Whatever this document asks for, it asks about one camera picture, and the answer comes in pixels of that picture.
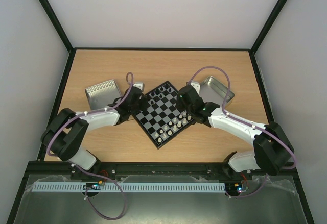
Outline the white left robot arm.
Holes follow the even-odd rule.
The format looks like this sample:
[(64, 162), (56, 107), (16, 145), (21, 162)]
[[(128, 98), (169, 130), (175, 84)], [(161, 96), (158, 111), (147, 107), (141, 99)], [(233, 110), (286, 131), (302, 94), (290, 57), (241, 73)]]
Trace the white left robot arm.
[(107, 126), (117, 126), (146, 106), (141, 89), (133, 86), (126, 90), (118, 102), (89, 112), (61, 110), (41, 136), (47, 152), (62, 161), (78, 165), (85, 171), (95, 173), (100, 160), (81, 146), (85, 134)]

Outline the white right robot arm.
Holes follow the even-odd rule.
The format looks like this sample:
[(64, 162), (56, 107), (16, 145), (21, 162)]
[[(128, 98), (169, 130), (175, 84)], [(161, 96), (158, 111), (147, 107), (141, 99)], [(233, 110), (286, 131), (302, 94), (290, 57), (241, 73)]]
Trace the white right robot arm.
[(234, 179), (245, 170), (260, 169), (268, 175), (276, 176), (294, 154), (284, 130), (276, 122), (265, 125), (243, 119), (213, 102), (204, 102), (193, 85), (178, 91), (176, 108), (186, 111), (196, 123), (224, 130), (253, 146), (247, 152), (231, 153), (226, 158), (223, 174)]

